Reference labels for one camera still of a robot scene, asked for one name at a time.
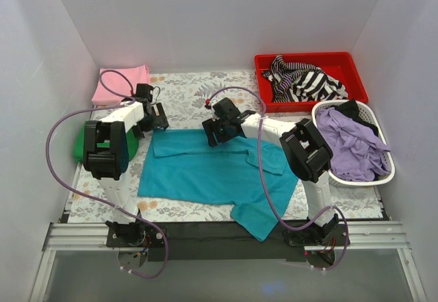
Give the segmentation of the teal t-shirt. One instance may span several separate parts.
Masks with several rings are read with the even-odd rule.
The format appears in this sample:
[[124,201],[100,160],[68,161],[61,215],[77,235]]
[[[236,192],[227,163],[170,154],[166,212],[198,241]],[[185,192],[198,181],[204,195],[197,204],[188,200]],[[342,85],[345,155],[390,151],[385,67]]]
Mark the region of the teal t-shirt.
[[[282,148],[263,142],[261,156],[268,192],[283,216],[298,178]],[[231,204],[231,218],[259,241],[265,240],[278,223],[263,192],[254,138],[237,137],[210,147],[200,129],[155,131],[138,196]]]

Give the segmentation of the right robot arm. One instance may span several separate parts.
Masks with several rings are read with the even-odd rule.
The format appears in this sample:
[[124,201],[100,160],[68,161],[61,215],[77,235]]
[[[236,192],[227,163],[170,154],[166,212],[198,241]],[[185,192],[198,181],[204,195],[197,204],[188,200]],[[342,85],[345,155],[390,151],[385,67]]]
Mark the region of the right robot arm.
[[[209,146],[215,147],[237,137],[255,138],[263,192],[276,219],[289,231],[304,232],[317,245],[328,244],[339,223],[328,181],[333,152],[316,126],[307,119],[291,123],[268,118],[264,112],[241,112],[227,97],[215,104],[208,99],[205,108],[212,112],[211,118],[203,121]],[[300,227],[286,224],[274,206],[263,174],[262,142],[282,148],[289,168],[304,186],[308,216],[307,222]]]

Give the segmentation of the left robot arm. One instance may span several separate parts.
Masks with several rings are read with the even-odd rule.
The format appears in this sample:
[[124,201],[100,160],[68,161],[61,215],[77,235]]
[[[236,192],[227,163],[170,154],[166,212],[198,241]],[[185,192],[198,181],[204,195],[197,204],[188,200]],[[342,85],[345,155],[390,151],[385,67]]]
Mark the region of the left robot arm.
[[153,100],[149,84],[138,84],[132,98],[126,98],[121,107],[99,121],[88,121],[83,136],[83,166],[98,181],[105,198],[115,207],[113,221],[107,223],[114,236],[130,247],[144,244],[145,225],[126,215],[138,214],[131,193],[123,190],[129,181],[125,175],[129,165],[127,133],[142,138],[146,132],[167,129],[168,120],[161,103]]

